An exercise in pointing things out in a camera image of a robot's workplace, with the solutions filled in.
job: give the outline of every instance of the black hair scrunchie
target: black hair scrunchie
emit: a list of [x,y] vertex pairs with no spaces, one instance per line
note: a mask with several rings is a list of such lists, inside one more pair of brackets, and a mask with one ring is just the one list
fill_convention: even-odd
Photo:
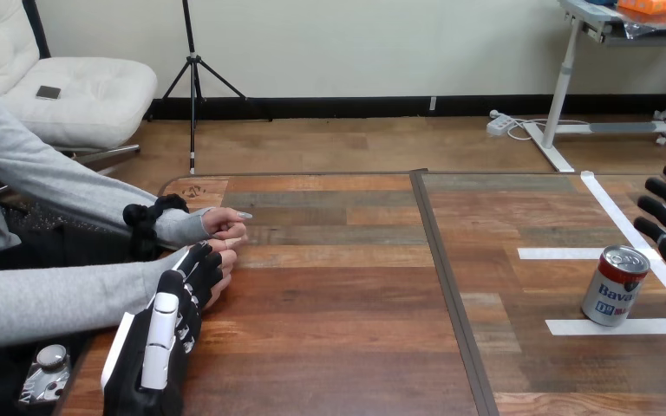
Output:
[[154,224],[165,210],[172,208],[190,212],[185,200],[176,193],[157,198],[154,206],[131,204],[124,208],[124,222],[132,227],[129,243],[129,256],[132,260],[148,262],[160,255]]

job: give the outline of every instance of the gray sweater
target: gray sweater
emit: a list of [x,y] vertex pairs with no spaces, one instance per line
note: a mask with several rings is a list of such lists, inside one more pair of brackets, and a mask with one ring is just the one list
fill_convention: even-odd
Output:
[[[124,207],[156,199],[64,157],[1,103],[0,181],[66,215],[127,234]],[[160,241],[177,248],[209,238],[204,212],[165,211],[155,225]],[[17,244],[0,211],[0,250]],[[161,272],[181,254],[150,263],[0,271],[0,346],[118,324],[124,311],[147,305]]]

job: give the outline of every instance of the white cable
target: white cable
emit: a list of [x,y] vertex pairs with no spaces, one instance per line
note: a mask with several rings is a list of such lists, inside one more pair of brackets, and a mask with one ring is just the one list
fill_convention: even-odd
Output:
[[[512,127],[510,127],[509,130],[506,131],[506,133],[509,134],[509,137],[511,137],[512,139],[515,139],[515,140],[522,140],[522,141],[525,141],[525,140],[531,140],[532,137],[530,137],[530,136],[527,136],[527,137],[518,137],[518,136],[515,136],[514,134],[512,134],[512,130],[514,130],[515,128],[522,128],[522,129],[524,129],[523,125],[525,125],[526,123],[534,123],[534,124],[536,124],[537,126],[542,126],[542,127],[544,127],[544,126],[545,126],[545,123],[547,122],[547,119],[525,120],[525,119],[514,119],[514,118],[513,118],[513,120],[516,121],[517,124],[515,124],[515,125],[512,126]],[[590,124],[588,121],[583,121],[583,120],[560,120],[560,121],[558,121],[558,123],[559,123],[559,124]]]

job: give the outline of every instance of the tripod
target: tripod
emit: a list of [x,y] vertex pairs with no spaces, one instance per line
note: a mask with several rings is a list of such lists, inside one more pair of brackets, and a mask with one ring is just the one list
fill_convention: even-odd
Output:
[[166,100],[167,97],[172,93],[177,82],[182,78],[182,75],[185,74],[188,68],[190,68],[190,174],[195,174],[195,127],[198,125],[198,118],[195,112],[195,103],[199,101],[199,104],[202,104],[206,101],[203,98],[203,93],[200,90],[200,79],[198,77],[198,65],[207,69],[208,72],[213,74],[219,81],[223,82],[228,88],[231,89],[238,97],[244,102],[248,102],[249,105],[254,109],[257,114],[262,114],[264,119],[271,121],[270,115],[265,111],[261,111],[253,101],[250,101],[248,97],[241,94],[241,91],[238,91],[229,81],[226,81],[222,76],[219,75],[213,68],[209,67],[207,63],[203,62],[203,58],[200,55],[195,53],[195,42],[193,41],[193,27],[190,24],[190,10],[187,6],[187,0],[182,0],[182,10],[185,13],[185,31],[187,32],[187,44],[190,47],[190,55],[187,57],[187,62],[182,66],[180,73],[175,77],[170,88],[167,89],[167,92],[162,96],[162,100]]

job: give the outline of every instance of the white wall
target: white wall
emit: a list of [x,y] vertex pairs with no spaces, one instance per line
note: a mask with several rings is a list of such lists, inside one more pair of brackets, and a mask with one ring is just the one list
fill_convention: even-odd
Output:
[[[180,0],[38,0],[54,56],[187,56]],[[555,0],[191,0],[198,53],[254,97],[551,94],[570,25]],[[571,93],[666,93],[666,49],[581,36]],[[232,92],[201,74],[206,96]],[[189,75],[173,96],[189,96]]]

